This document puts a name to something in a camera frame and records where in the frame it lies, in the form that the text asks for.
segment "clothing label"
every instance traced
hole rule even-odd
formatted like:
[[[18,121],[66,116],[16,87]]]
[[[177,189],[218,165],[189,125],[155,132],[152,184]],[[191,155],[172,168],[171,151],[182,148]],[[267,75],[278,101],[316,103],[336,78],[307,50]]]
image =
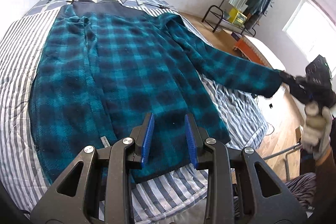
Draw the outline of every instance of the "clothing label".
[[[104,147],[111,146],[110,143],[109,143],[109,141],[107,140],[106,136],[102,136],[100,139],[101,139],[101,142],[103,143]]]

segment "striped quilt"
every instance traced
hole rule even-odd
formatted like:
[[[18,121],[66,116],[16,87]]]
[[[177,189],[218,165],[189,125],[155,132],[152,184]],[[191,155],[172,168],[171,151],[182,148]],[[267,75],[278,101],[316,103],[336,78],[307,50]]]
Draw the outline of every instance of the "striped quilt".
[[[168,9],[144,10],[152,16]],[[0,179],[20,209],[31,211],[48,189],[30,135],[28,98],[40,53],[59,8],[26,16],[14,22],[0,42]],[[206,39],[185,19],[185,25]],[[256,148],[262,141],[267,122],[251,95],[226,89],[200,75],[220,117],[227,124],[228,147]],[[136,223],[152,223],[191,207],[206,197],[207,172],[186,165],[158,178],[138,184],[132,190]],[[103,219],[104,203],[101,203]]]

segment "silver screw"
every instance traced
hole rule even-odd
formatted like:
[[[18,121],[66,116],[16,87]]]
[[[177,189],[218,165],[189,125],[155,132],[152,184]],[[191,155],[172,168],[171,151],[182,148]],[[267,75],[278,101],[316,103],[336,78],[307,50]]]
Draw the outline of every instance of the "silver screw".
[[[246,154],[253,154],[254,153],[254,149],[252,147],[245,147],[244,151]]]
[[[92,145],[85,146],[85,148],[84,148],[84,152],[88,153],[88,154],[93,152],[94,150],[95,150],[95,148]]]
[[[124,138],[124,139],[123,139],[123,143],[124,143],[124,144],[130,144],[130,143],[132,143],[132,142],[133,142],[133,139],[130,138],[130,137],[127,137],[127,138]]]
[[[214,138],[207,138],[207,139],[205,140],[205,142],[206,142],[207,144],[215,144],[215,143],[216,143],[216,139],[214,139]]]

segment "white glove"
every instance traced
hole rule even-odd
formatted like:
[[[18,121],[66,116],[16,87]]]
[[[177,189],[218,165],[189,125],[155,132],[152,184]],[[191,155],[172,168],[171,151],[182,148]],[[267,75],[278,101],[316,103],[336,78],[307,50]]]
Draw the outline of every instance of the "white glove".
[[[301,144],[308,153],[313,153],[315,160],[325,155],[330,147],[330,132],[333,118],[327,107],[319,114],[319,106],[316,102],[307,104],[304,108],[307,115],[303,126]]]

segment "plaid shirt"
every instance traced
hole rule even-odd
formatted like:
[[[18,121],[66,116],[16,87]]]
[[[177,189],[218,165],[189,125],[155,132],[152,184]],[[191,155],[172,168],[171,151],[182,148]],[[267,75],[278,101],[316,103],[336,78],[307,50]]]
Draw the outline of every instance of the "plaid shirt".
[[[228,88],[272,96],[277,71],[206,45],[181,17],[124,18],[67,5],[47,38],[32,87],[31,134],[53,182],[86,145],[112,145],[155,116],[148,163],[133,170],[141,182],[189,162],[184,115],[193,113],[209,136],[230,140],[198,73]]]

